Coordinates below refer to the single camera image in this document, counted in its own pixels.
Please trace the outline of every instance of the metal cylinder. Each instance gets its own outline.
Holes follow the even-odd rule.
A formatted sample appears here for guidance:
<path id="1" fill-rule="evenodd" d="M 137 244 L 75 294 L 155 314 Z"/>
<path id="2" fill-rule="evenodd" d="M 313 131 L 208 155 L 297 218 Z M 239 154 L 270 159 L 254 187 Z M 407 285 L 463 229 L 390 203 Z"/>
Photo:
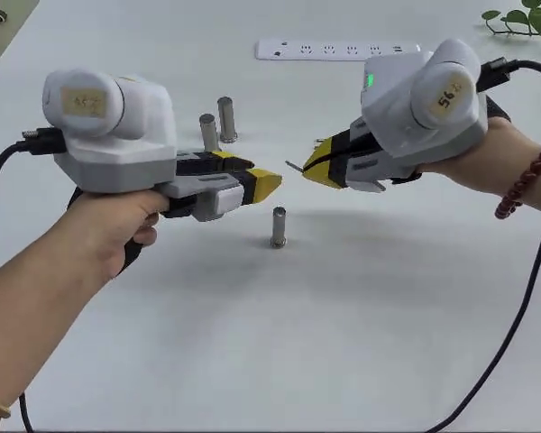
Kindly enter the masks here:
<path id="1" fill-rule="evenodd" d="M 200 122 L 200 132 L 202 133 L 202 142 L 205 145 L 205 151 L 215 152 L 218 148 L 218 135 L 216 135 L 216 120 L 211 114 L 204 114 L 198 118 Z"/>
<path id="2" fill-rule="evenodd" d="M 220 117 L 220 141 L 234 143 L 238 134 L 234 127 L 233 100 L 230 97 L 218 99 L 218 116 Z"/>
<path id="3" fill-rule="evenodd" d="M 287 243 L 285 236 L 285 223 L 287 219 L 287 210 L 284 207 L 275 207 L 272 210 L 272 238 L 270 246 L 273 248 L 282 248 Z"/>

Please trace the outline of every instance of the number label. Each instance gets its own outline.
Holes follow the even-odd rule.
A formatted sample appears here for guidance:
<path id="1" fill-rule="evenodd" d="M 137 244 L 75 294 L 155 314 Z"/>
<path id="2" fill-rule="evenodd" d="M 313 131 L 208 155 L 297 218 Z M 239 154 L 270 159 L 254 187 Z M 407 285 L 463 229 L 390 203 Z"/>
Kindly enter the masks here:
<path id="1" fill-rule="evenodd" d="M 470 90 L 467 77 L 454 73 L 431 103 L 429 110 L 439 118 L 447 117 Z"/>
<path id="2" fill-rule="evenodd" d="M 98 88 L 62 88 L 62 112 L 79 117 L 106 116 L 106 92 Z"/>

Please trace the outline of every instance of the finger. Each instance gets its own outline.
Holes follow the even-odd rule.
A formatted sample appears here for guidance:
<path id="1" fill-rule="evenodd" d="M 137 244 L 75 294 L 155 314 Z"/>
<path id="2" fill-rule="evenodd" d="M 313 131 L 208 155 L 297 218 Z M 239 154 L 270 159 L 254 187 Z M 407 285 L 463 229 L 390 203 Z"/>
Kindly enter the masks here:
<path id="1" fill-rule="evenodd" d="M 159 222 L 159 214 L 148 215 L 141 225 L 141 228 L 156 226 Z"/>
<path id="2" fill-rule="evenodd" d="M 149 246 L 156 242 L 156 236 L 157 236 L 157 233 L 154 228 L 145 227 L 145 228 L 141 228 L 138 232 L 134 234 L 133 240 L 137 244 Z"/>
<path id="3" fill-rule="evenodd" d="M 147 215 L 169 210 L 169 199 L 156 191 L 147 190 L 135 192 L 130 194 L 130 198 L 135 200 L 136 203 L 144 209 Z"/>

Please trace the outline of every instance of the white power strip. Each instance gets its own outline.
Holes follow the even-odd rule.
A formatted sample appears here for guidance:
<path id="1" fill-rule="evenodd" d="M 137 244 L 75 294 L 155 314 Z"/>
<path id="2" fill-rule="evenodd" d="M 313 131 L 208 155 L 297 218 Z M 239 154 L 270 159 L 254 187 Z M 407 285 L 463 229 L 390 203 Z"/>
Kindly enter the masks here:
<path id="1" fill-rule="evenodd" d="M 259 60 L 361 61 L 370 57 L 419 52 L 413 42 L 290 41 L 261 39 L 256 44 Z"/>

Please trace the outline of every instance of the hand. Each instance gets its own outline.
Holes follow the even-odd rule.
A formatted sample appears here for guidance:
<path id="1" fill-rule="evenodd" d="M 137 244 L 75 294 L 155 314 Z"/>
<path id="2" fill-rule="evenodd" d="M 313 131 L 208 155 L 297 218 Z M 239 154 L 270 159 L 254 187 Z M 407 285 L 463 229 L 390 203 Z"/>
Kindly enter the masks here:
<path id="1" fill-rule="evenodd" d="M 68 248 L 78 249 L 101 266 L 107 282 L 124 266 L 124 245 L 131 239 L 154 244 L 159 212 L 169 201 L 154 191 L 98 196 L 83 194 L 52 228 Z"/>
<path id="2" fill-rule="evenodd" d="M 419 169 L 443 174 L 470 189 L 503 196 L 540 152 L 541 146 L 511 122 L 493 117 L 481 144 L 460 156 Z"/>

